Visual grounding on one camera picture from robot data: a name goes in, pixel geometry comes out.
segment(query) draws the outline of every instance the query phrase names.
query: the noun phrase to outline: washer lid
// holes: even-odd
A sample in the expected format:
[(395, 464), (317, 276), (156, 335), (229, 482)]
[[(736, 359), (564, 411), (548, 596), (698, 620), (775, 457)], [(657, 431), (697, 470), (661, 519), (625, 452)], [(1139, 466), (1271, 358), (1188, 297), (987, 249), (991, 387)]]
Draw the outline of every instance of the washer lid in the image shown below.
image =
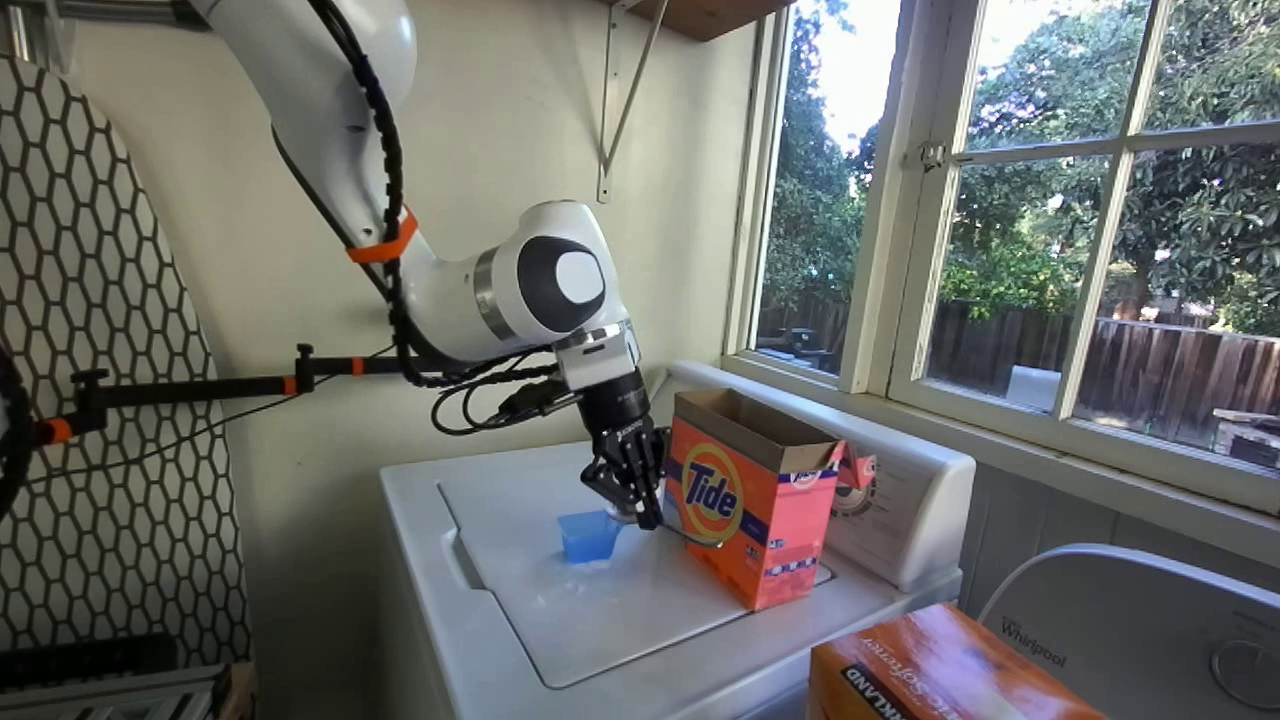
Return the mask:
[[(485, 456), (483, 473), (443, 478), (439, 488), (544, 685), (567, 688), (746, 615), (667, 530), (623, 528), (607, 564), (567, 565), (556, 518), (604, 501), (577, 482), (591, 460), (586, 445), (540, 452), (536, 464)], [(818, 582), (828, 579), (819, 568)]]

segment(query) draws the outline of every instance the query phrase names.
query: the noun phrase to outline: orange strap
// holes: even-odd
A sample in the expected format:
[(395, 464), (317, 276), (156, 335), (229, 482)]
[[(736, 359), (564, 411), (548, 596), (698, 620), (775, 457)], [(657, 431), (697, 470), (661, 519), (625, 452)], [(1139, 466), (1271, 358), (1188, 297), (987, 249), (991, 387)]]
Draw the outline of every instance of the orange strap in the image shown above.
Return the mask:
[(54, 418), (52, 420), (45, 420), (45, 425), (54, 432), (52, 438), (49, 445), (61, 445), (72, 439), (72, 424), (61, 418)]
[(351, 258), (351, 261), (357, 265), (389, 263), (404, 254), (404, 249), (408, 247), (408, 241), (413, 238), (413, 233), (416, 232), (417, 218), (413, 217), (413, 213), (406, 209), (404, 219), (401, 222), (401, 234), (398, 238), (392, 242), (370, 245), (369, 247), (351, 247), (347, 250), (347, 256)]

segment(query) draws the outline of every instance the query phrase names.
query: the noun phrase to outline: wooden shelf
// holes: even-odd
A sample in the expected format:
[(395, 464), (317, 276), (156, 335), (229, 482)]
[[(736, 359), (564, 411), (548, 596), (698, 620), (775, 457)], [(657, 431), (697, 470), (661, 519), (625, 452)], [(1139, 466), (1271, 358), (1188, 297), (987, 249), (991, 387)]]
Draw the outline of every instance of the wooden shelf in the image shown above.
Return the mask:
[[(604, 3), (613, 5), (617, 0)], [(795, 0), (671, 0), (662, 27), (705, 42), (754, 23), (791, 3)], [(652, 19), (657, 9), (657, 0), (644, 0), (631, 12)]]

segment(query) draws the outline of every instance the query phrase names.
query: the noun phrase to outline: window frame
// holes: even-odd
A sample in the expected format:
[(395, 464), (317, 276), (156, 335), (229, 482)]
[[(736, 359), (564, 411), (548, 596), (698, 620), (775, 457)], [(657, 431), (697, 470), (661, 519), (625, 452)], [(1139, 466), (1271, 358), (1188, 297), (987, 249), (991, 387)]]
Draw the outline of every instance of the window frame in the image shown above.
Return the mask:
[[(744, 193), (744, 208), (753, 209), (753, 223), (739, 238), (740, 255), (745, 252), (750, 258), (753, 281), (744, 287), (748, 300), (739, 302), (741, 311), (736, 327), (726, 333), (726, 355), (797, 375), (808, 383), (835, 386), (842, 393), (878, 396), (1199, 495), (1280, 514), (1280, 477), (1274, 470), (1071, 416), (1134, 155), (1203, 145), (1280, 143), (1280, 120), (1142, 131), (1174, 4), (1175, 0), (1152, 0), (1123, 124), (1115, 137), (952, 154), (950, 149), (964, 147), (968, 133), (986, 0), (902, 1), (897, 53), (876, 152), (877, 172), (851, 292), (854, 310), (838, 378), (806, 372), (751, 350), (782, 120), (780, 99), (785, 96), (780, 79), (785, 82), (790, 53), (791, 13), (780, 13), (772, 35), (760, 36), (765, 44), (762, 50), (771, 53), (768, 68), (772, 74), (756, 90), (760, 97), (772, 99), (772, 108), (756, 129), (758, 136), (767, 137), (767, 141), (758, 141), (763, 165), (756, 172), (768, 174), (768, 179), (756, 183), (754, 195)], [(946, 161), (942, 168), (925, 172), (919, 152), (934, 142), (945, 146)], [(1053, 410), (1039, 414), (927, 378), (924, 357), (961, 168), (978, 161), (1070, 155), (1106, 158), (1108, 172)]]

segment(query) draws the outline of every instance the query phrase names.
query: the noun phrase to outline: tide box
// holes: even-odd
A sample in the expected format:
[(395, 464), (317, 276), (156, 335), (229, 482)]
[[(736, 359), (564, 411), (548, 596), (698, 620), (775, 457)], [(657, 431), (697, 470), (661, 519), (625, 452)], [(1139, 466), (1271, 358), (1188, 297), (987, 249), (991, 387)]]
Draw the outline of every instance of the tide box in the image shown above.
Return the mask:
[(951, 605), (813, 648), (808, 720), (1101, 720)]
[(809, 594), (845, 445), (731, 389), (676, 395), (666, 515), (748, 610)]

